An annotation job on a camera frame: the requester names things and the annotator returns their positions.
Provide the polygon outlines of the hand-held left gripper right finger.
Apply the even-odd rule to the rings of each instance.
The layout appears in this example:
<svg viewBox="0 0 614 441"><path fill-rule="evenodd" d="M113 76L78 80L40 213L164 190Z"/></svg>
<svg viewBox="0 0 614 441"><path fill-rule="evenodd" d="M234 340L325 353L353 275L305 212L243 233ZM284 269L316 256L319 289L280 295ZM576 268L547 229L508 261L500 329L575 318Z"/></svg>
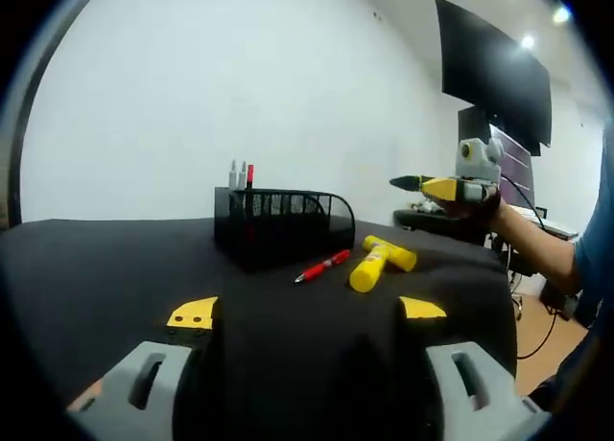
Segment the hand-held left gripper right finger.
<svg viewBox="0 0 614 441"><path fill-rule="evenodd" d="M514 377L477 342L452 334L435 303L397 301L395 403L411 440L525 440L545 413L515 390Z"/></svg>

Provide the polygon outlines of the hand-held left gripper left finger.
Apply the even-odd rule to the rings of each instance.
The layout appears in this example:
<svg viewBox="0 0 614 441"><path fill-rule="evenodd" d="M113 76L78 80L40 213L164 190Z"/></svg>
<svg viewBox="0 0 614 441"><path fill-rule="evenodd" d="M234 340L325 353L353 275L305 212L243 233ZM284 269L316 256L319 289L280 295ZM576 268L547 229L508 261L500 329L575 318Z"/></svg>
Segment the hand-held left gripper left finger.
<svg viewBox="0 0 614 441"><path fill-rule="evenodd" d="M100 396L70 415L96 440L222 439L221 310L218 296L177 307L160 336L110 368Z"/></svg>

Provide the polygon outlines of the person's left hand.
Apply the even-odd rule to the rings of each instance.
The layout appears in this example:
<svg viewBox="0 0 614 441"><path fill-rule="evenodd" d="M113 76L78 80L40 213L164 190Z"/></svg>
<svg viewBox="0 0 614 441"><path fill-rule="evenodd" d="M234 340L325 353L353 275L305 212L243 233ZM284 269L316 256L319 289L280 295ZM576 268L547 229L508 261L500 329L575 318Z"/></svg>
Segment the person's left hand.
<svg viewBox="0 0 614 441"><path fill-rule="evenodd" d="M70 405L67 406L67 411L78 412L83 410L89 404L95 401L102 393L103 381L98 380L89 386L80 396L78 396Z"/></svg>

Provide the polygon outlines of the person's right hand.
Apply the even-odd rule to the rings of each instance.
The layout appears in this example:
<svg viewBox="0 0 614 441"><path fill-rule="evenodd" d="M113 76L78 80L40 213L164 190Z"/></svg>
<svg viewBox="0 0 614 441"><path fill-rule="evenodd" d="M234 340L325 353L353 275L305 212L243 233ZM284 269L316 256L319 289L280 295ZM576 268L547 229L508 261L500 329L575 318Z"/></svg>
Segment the person's right hand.
<svg viewBox="0 0 614 441"><path fill-rule="evenodd" d="M494 195L481 202L458 202L432 198L451 219L469 220L477 224L489 224L498 214L501 196Z"/></svg>

